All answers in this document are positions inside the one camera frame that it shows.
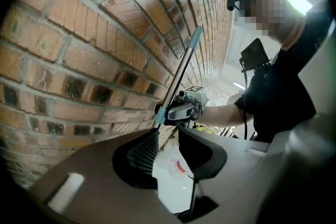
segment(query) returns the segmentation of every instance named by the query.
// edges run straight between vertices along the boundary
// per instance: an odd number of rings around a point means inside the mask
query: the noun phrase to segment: metal pole
[[[171,103],[173,102],[173,99],[176,95],[177,89],[180,86],[181,80],[183,78],[183,75],[185,73],[185,70],[188,67],[188,64],[190,62],[191,56],[193,55],[193,52],[200,40],[200,36],[202,33],[203,27],[202,26],[198,26],[194,32],[193,35],[190,39],[190,42],[187,46],[187,49],[184,53],[184,56],[180,62],[180,65],[178,66],[177,72],[174,76],[174,79],[172,81],[172,83],[169,86],[168,92],[163,100],[163,103],[158,111],[158,114],[156,115],[155,118],[155,125],[154,127],[157,127],[158,129],[160,129],[161,124],[164,123],[165,120],[165,111],[166,109],[171,105]]]

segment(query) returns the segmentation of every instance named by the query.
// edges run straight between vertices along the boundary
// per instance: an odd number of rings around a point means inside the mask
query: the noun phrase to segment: person
[[[316,113],[298,73],[311,59],[327,36],[333,20],[327,4],[310,9],[305,16],[287,0],[240,0],[241,15],[263,35],[280,44],[270,67],[256,73],[244,94],[230,105],[206,107],[197,122],[217,127],[254,121],[255,141],[270,143],[274,136],[291,130]]]

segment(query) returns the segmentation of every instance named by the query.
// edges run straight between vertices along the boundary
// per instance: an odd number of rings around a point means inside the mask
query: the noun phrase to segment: brick wall
[[[78,148],[150,128],[197,25],[182,85],[213,90],[225,1],[15,0],[0,39],[1,148],[15,180],[27,187]]]

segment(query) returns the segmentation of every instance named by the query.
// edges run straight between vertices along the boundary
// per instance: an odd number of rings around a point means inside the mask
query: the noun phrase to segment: ceiling light
[[[306,14],[307,11],[310,10],[313,6],[307,0],[288,0],[288,1],[295,9],[297,9],[302,14]]]
[[[241,89],[245,90],[245,87],[242,86],[242,85],[240,85],[240,84],[238,84],[237,82],[234,82],[233,84],[234,84],[235,86],[240,87]]]

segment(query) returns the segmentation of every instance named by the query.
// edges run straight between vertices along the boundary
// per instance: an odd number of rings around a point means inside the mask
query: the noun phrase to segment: black shirt
[[[298,73],[317,51],[333,19],[330,10],[307,13],[307,22],[298,41],[287,51],[280,50],[273,65],[256,73],[235,105],[254,115],[255,141],[270,143],[282,131],[291,130],[316,113]]]

